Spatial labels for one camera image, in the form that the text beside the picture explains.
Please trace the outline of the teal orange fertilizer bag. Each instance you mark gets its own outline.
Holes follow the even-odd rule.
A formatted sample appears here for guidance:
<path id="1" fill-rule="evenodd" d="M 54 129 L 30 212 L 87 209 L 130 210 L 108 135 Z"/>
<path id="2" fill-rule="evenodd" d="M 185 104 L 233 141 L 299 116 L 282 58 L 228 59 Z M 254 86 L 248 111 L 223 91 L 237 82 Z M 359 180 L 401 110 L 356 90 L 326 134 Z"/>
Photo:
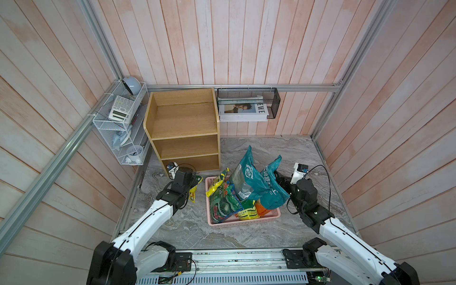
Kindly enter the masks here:
<path id="1" fill-rule="evenodd" d="M 290 195 L 276 181 L 276 176 L 274 174 L 274 172 L 279 168 L 281 160 L 282 157 L 278 156 L 275 161 L 270 163 L 261 171 L 261 176 L 269 186 L 269 190 L 262 194 L 260 199 L 255 202 L 255 207 L 260 217 L 264 217 L 272 210 L 281 207 L 290 197 Z"/>

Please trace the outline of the large teal fertilizer bag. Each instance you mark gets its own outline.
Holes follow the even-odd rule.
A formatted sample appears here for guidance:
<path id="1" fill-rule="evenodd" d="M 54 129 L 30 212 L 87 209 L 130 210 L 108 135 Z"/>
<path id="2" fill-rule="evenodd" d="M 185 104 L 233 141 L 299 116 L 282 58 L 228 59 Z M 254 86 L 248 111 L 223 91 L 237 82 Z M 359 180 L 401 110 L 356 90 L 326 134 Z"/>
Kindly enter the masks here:
<path id="1" fill-rule="evenodd" d="M 270 190 L 261 173 L 255 168 L 251 146 L 229 178 L 240 201 L 258 200 Z"/>

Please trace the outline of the colourful green fertilizer bag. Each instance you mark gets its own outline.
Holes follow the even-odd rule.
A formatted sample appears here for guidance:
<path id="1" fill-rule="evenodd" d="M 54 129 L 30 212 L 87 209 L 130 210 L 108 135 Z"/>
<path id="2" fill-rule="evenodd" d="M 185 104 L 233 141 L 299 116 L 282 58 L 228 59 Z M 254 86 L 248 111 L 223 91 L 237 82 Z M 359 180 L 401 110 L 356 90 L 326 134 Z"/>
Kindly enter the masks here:
<path id="1" fill-rule="evenodd" d="M 229 217 L 243 210 L 236 196 L 234 184 L 224 182 L 209 197 L 210 218 L 214 224 L 223 223 Z"/>

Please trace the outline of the yellow green fertilizer bag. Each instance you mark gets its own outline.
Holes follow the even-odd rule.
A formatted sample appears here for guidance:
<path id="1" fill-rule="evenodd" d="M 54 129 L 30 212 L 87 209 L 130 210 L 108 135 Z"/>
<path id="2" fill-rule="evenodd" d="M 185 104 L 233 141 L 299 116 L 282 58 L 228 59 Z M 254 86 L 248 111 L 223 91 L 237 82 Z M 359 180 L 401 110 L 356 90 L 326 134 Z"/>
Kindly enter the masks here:
<path id="1" fill-rule="evenodd" d="M 241 202 L 241 206 L 242 210 L 235 214 L 239 220 L 255 220 L 260 218 L 255 206 L 255 200 L 246 199 Z"/>

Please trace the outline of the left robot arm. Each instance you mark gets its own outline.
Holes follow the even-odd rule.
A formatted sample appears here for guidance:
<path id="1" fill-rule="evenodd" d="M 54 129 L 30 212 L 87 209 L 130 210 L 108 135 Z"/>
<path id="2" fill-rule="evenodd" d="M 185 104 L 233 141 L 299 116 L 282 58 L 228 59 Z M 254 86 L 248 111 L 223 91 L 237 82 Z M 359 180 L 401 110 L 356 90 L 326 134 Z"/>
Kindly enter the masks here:
<path id="1" fill-rule="evenodd" d="M 197 171 L 188 164 L 169 171 L 172 180 L 160 191 L 151 207 L 128 230 L 112 242 L 95 248 L 86 283 L 88 285 L 134 285 L 152 271 L 171 264 L 174 247 L 156 242 L 147 250 L 146 243 L 178 211 L 198 185 Z"/>

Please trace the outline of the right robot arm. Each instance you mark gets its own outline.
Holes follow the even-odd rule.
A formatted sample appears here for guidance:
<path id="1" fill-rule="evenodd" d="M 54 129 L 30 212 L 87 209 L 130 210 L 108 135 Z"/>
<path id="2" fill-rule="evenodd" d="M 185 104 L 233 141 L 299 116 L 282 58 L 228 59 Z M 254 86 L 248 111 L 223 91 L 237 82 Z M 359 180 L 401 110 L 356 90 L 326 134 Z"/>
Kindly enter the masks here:
<path id="1" fill-rule="evenodd" d="M 305 267 L 325 267 L 352 285 L 418 285 L 417 271 L 381 254 L 350 231 L 330 210 L 318 202 L 311 179 L 285 177 L 274 172 L 274 180 L 290 195 L 304 224 L 319 236 L 303 245 Z"/>

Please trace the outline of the wooden shelf unit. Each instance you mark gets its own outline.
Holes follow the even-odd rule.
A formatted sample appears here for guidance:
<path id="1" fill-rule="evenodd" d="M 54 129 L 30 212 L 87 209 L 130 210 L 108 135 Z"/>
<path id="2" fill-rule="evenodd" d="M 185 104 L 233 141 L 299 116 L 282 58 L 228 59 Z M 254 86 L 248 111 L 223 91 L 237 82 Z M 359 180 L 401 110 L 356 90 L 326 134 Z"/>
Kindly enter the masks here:
<path id="1" fill-rule="evenodd" d="M 172 162 L 197 172 L 220 169 L 220 118 L 212 87 L 150 93 L 143 128 L 165 172 Z"/>

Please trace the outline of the white cup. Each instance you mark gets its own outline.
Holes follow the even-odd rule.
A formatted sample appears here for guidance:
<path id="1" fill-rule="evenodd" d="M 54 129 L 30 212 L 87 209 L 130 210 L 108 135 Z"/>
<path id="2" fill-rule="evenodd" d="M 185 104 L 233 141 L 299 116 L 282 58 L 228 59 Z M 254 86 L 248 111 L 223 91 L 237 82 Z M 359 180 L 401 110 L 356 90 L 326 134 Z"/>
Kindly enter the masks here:
<path id="1" fill-rule="evenodd" d="M 125 157 L 125 163 L 127 165 L 142 165 L 142 155 L 144 153 L 144 147 L 141 145 L 131 145 L 127 149 L 127 155 Z"/>

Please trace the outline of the white magazine book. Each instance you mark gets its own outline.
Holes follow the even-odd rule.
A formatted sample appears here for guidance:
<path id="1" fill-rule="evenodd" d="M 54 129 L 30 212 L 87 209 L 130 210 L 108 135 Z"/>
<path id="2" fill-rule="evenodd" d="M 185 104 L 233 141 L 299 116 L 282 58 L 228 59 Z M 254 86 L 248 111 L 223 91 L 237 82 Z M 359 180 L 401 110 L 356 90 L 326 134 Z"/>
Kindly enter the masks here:
<path id="1" fill-rule="evenodd" d="M 269 117 L 262 96 L 219 98 L 217 103 L 221 122 L 265 122 Z"/>

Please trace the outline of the white iron in rack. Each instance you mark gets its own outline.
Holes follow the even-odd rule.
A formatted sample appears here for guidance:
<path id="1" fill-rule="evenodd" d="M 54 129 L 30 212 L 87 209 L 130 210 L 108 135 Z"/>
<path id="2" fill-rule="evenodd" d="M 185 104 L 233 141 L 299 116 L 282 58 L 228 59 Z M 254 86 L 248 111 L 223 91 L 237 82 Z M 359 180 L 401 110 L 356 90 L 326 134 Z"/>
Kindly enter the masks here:
<path id="1" fill-rule="evenodd" d="M 119 151 L 121 147 L 131 144 L 131 133 L 131 128 L 122 131 L 116 131 L 112 138 L 112 149 Z"/>

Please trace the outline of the white calculator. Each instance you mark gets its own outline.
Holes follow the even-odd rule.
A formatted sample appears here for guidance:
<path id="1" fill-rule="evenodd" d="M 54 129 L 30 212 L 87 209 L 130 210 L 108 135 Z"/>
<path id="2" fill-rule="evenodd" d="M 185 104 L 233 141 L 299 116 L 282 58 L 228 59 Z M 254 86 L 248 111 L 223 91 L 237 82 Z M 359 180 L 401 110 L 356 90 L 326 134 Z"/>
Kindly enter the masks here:
<path id="1" fill-rule="evenodd" d="M 128 124 L 131 120 L 134 101 L 122 96 L 116 96 L 109 112 L 108 118 L 111 121 Z"/>

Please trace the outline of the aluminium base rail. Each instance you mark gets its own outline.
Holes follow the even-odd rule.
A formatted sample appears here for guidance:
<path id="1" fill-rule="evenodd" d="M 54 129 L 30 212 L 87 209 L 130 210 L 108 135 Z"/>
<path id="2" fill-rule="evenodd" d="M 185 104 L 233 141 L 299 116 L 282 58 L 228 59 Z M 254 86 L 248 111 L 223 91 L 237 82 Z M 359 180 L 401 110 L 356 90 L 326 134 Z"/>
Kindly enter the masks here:
<path id="1" fill-rule="evenodd" d="M 329 246 L 321 262 L 304 262 L 300 249 L 227 249 L 176 251 L 152 245 L 133 258 L 102 244 L 95 250 L 89 285 L 324 285 L 335 273 L 351 285 L 380 280 Z"/>

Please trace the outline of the black mesh wall basket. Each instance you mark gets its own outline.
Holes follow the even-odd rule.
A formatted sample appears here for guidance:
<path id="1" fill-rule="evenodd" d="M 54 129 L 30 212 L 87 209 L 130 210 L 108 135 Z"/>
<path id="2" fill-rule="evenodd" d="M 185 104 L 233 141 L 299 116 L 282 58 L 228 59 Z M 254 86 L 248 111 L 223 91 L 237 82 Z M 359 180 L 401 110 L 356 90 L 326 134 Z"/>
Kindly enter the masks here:
<path id="1" fill-rule="evenodd" d="M 276 88 L 223 88 L 216 96 L 222 122 L 266 122 L 276 117 L 281 103 Z"/>

